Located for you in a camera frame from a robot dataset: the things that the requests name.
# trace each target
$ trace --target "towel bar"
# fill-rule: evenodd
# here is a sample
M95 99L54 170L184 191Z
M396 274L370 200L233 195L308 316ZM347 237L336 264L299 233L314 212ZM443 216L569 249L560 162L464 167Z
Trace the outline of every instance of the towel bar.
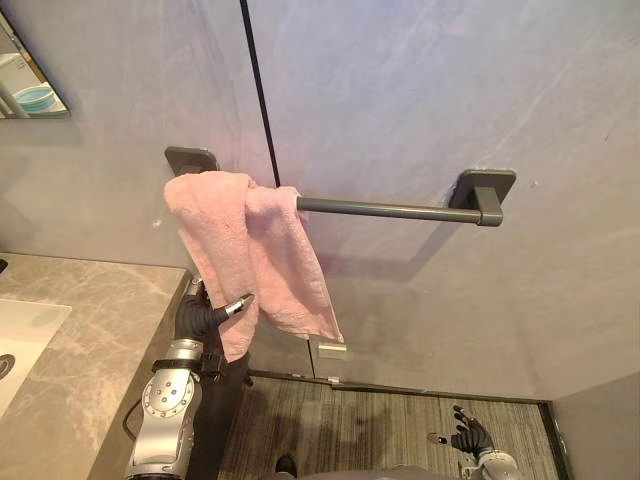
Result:
M207 150L168 147L165 156L176 176L219 170L215 157ZM502 201L515 180L516 173L513 170L465 170L458 177L448 208L309 197L298 197L297 206L298 210L311 212L475 223L483 227L497 227L503 219Z

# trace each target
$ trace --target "mirror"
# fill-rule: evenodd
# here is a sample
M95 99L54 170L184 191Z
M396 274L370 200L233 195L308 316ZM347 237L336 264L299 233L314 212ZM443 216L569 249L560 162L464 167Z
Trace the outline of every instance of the mirror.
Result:
M0 12L0 119L60 118L66 107Z

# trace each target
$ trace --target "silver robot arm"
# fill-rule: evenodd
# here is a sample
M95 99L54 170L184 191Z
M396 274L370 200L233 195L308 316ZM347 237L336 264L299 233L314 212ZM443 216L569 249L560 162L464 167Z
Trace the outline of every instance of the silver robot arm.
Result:
M194 443L193 420L202 400L204 336L253 301L247 294L213 309L202 282L192 284L176 315L176 333L142 394L142 427L125 472L127 480L184 480Z
M464 453L473 454L475 465L461 467L465 480L522 480L524 477L511 455L496 450L493 439L484 426L462 407L454 405L453 416L462 425L457 425L458 433L450 437L432 433L429 440L440 445L451 445Z

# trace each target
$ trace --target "sink drain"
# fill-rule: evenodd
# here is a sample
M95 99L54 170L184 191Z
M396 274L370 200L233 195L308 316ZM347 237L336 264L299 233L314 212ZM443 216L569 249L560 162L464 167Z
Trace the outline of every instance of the sink drain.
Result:
M6 377L16 364L16 357L10 353L0 355L0 380Z

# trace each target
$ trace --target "black wire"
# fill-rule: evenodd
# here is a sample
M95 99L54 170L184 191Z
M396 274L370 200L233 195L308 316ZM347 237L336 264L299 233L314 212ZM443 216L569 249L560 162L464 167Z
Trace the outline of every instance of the black wire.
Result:
M133 434L133 432L129 428L128 422L129 422L129 417L131 416L133 411L141 403L142 403L142 399L139 398L138 400L136 400L136 403L133 404L133 406L129 409L129 411L125 414L124 418L122 419L122 429L124 430L124 433L126 433L127 437L129 437L134 442L136 441L136 436Z

